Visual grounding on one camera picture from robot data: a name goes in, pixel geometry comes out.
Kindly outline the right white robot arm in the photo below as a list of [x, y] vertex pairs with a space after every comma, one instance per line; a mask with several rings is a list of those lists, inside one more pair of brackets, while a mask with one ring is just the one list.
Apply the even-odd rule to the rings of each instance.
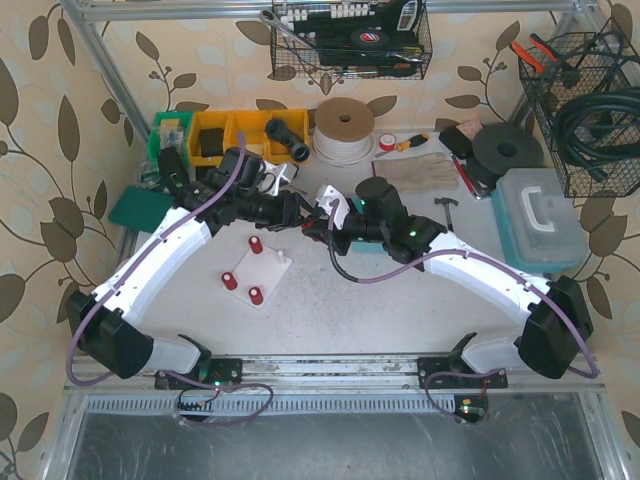
[[[578, 282], [565, 275], [552, 281], [511, 267], [461, 240], [444, 225], [412, 215], [397, 189], [382, 177], [356, 187], [355, 201], [323, 185], [316, 206], [325, 214], [305, 229], [329, 250], [344, 279], [371, 285], [415, 268], [450, 280], [501, 309], [515, 326], [506, 333], [470, 334], [460, 356], [474, 374], [528, 367], [549, 379], [566, 372], [595, 379], [600, 370], [587, 341], [593, 323]], [[354, 241], [379, 243], [399, 268], [377, 277], [348, 273], [337, 258]]]

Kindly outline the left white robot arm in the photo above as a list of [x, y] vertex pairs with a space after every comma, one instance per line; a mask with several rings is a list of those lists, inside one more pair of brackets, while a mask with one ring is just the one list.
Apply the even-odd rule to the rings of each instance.
[[294, 166], [274, 165], [248, 151], [243, 135], [238, 139], [241, 143], [228, 148], [203, 180], [179, 188], [160, 225], [116, 273], [90, 294], [69, 296], [72, 340], [66, 374], [73, 384], [91, 384], [73, 373], [77, 351], [121, 379], [144, 370], [195, 371], [204, 361], [202, 347], [184, 336], [165, 339], [143, 332], [140, 323], [156, 295], [192, 254], [236, 220], [270, 231], [301, 224], [305, 201], [284, 188]]

